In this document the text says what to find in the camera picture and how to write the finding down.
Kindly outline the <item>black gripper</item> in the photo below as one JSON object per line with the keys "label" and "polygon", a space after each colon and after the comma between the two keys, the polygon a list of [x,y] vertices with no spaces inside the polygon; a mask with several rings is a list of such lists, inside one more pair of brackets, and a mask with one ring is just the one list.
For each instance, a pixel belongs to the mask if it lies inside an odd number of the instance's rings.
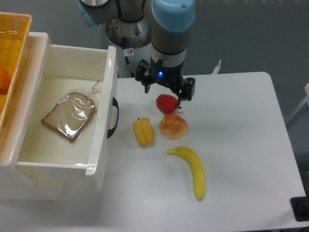
{"label": "black gripper", "polygon": [[144,86],[144,92],[148,93],[152,84],[157,83],[170,88],[177,95],[176,108],[181,109],[182,101],[191,101],[195,93],[196,80],[192,77],[183,78],[184,61],[174,67],[157,67],[157,63],[151,58],[149,64],[141,59],[136,68],[135,80]]}

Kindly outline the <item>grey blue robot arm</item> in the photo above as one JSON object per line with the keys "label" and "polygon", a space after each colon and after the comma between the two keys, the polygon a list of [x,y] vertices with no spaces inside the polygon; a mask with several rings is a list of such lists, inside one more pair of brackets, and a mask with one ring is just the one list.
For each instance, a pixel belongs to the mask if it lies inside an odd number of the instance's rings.
{"label": "grey blue robot arm", "polygon": [[108,40],[123,50],[151,46],[150,60],[141,59],[130,74],[148,92],[157,83],[177,97],[176,107],[190,101],[195,79],[183,78],[183,66],[195,18],[193,0],[78,0],[89,26],[105,24]]}

